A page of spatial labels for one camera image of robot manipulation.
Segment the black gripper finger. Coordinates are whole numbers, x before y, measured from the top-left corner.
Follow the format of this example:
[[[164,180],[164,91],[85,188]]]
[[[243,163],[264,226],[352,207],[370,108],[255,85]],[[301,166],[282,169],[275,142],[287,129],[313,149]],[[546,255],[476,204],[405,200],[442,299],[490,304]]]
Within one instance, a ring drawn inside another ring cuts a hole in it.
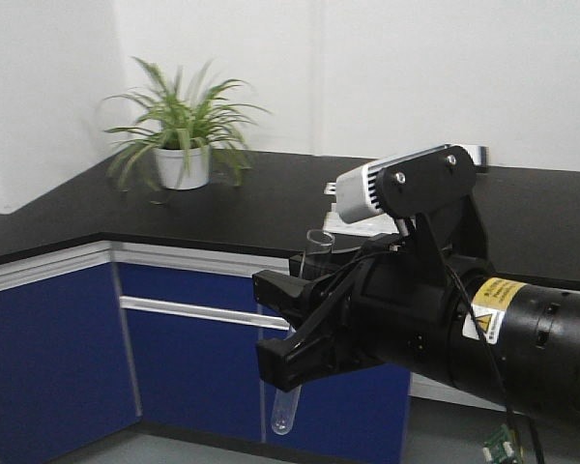
[[[353,333],[361,325],[353,293],[362,266],[352,260],[312,279],[261,271],[252,276],[254,297],[299,334]]]
[[[256,344],[260,378],[282,391],[353,370],[353,333],[297,333]]]

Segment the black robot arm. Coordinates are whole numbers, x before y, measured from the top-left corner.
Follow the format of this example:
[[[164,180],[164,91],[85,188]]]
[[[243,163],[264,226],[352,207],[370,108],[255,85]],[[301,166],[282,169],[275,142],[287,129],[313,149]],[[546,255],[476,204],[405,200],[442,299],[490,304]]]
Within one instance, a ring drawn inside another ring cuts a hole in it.
[[[257,345],[261,378],[282,391],[392,363],[580,429],[580,294],[498,279],[483,259],[397,234],[313,280],[252,281],[256,301],[295,330]]]

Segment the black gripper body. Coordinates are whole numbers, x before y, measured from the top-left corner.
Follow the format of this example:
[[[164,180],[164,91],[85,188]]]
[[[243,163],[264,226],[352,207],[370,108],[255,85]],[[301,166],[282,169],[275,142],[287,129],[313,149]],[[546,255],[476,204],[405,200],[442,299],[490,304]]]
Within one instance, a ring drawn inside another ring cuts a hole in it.
[[[379,235],[334,251],[327,272],[326,374],[392,363],[454,385],[452,330],[469,282],[467,255]]]

